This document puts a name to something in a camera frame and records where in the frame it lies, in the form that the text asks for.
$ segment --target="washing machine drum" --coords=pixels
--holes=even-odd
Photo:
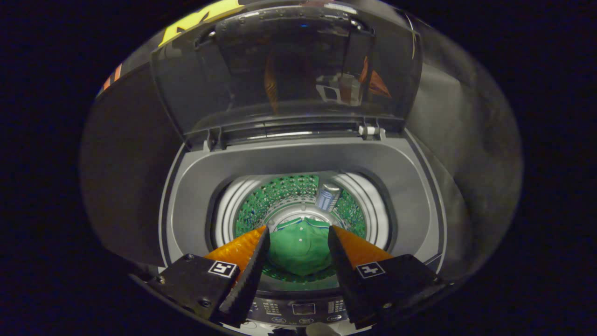
[[[495,81],[416,17],[347,2],[211,4],[124,60],[88,118],[87,214],[140,270],[269,228],[254,326],[236,331],[350,325],[330,228],[453,290],[512,220],[522,154]]]

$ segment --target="washing machine lid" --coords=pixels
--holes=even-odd
[[[417,33],[348,6],[280,4],[199,24],[152,53],[182,138],[202,143],[207,130],[240,122],[247,137],[274,120],[333,129],[364,116],[400,131],[421,75]]]

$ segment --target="control panel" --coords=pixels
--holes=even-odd
[[[341,296],[313,300],[277,300],[255,297],[248,319],[277,325],[306,326],[334,323],[348,315]]]

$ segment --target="green clothing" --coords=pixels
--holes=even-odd
[[[281,223],[270,233],[268,260],[278,268],[307,276],[331,265],[328,233],[330,225],[297,218]]]

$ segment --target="orange gripper pad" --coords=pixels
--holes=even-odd
[[[219,248],[211,251],[205,257],[211,260],[231,262],[232,264],[238,265],[238,268],[241,271],[238,274],[238,280],[242,272],[249,264],[249,259],[251,259],[253,251],[255,250],[255,247],[259,242],[259,238],[261,238],[261,234],[265,228],[265,225],[263,225],[255,230],[249,231],[232,240],[228,244],[220,246]]]
[[[356,234],[348,232],[341,227],[332,225],[330,228],[333,228],[336,232],[342,247],[344,247],[346,256],[348,256],[348,259],[350,260],[352,268],[356,268],[357,265],[367,264],[374,261],[382,261],[394,257],[393,255],[378,248]]]

